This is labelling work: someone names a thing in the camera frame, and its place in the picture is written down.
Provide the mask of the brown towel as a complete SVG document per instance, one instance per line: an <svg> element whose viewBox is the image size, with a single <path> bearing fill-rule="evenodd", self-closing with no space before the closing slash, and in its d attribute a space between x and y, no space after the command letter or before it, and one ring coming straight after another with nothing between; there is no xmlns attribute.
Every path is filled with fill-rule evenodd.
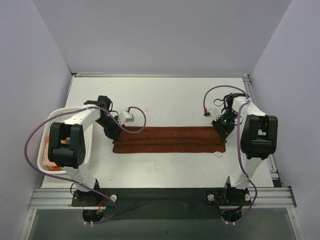
<svg viewBox="0 0 320 240"><path fill-rule="evenodd" d="M149 126L139 133L122 131L112 143L115 154L226 151L226 142L212 126Z"/></svg>

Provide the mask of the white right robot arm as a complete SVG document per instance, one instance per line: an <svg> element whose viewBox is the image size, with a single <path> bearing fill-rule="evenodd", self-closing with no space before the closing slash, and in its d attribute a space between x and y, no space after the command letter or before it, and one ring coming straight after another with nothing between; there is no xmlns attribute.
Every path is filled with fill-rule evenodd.
<svg viewBox="0 0 320 240"><path fill-rule="evenodd" d="M221 141L225 141L236 129L238 156L245 154L245 158L238 161L239 166L228 177L231 187L221 193L223 202L233 205L240 199L237 189L248 188L258 166L276 151L278 118L260 110L243 93L230 93L222 102L221 113L211 124Z"/></svg>

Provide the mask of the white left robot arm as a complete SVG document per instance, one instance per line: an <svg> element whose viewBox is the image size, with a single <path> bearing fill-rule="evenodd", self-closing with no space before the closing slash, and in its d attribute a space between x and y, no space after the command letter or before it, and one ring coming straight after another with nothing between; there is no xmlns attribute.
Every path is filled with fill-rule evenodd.
<svg viewBox="0 0 320 240"><path fill-rule="evenodd" d="M87 100L83 109L64 122L54 122L50 126L48 159L61 167L71 180L76 181L76 189L84 192L83 200L90 206L101 201L99 182L85 164L86 146L84 133L94 122L98 123L106 137L118 140L121 128L115 122L119 118L110 117L105 111L112 110L113 102L100 95L96 101Z"/></svg>

